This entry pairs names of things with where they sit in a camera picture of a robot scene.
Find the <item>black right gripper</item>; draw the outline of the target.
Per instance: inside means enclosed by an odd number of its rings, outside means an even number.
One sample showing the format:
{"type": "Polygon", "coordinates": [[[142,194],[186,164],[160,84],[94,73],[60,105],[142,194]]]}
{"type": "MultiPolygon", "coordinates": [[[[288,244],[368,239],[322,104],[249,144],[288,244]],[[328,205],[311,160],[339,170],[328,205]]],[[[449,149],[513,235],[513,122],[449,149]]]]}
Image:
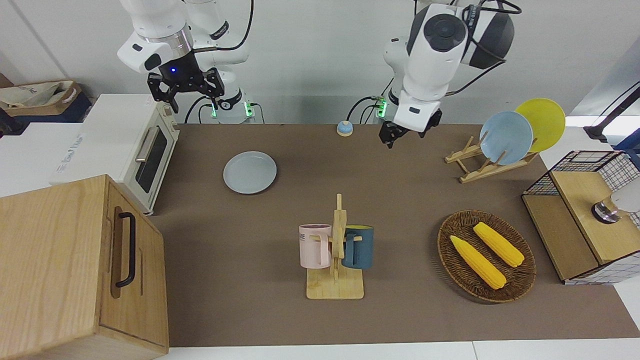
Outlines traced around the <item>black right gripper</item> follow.
{"type": "Polygon", "coordinates": [[[178,114],[179,105],[175,100],[178,93],[199,92],[208,96],[212,109],[218,109],[219,97],[224,95],[224,82],[217,68],[208,71],[196,71],[191,75],[180,75],[178,79],[169,79],[158,73],[149,73],[147,85],[155,99],[168,99],[174,114],[178,114]]]}

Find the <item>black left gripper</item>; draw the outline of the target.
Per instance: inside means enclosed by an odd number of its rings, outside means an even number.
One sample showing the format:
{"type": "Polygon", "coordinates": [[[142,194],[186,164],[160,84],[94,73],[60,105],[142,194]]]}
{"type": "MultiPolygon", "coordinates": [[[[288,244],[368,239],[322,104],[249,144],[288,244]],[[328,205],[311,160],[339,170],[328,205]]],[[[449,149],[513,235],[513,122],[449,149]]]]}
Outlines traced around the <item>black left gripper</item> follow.
{"type": "Polygon", "coordinates": [[[416,132],[418,136],[421,139],[423,139],[428,130],[439,125],[439,123],[441,122],[441,118],[442,118],[442,111],[439,109],[434,114],[432,114],[432,116],[430,116],[425,130],[420,132],[407,129],[406,127],[397,125],[392,121],[386,120],[382,123],[378,136],[381,142],[385,143],[387,148],[391,150],[391,148],[393,148],[394,146],[394,142],[409,132],[416,132]]]}

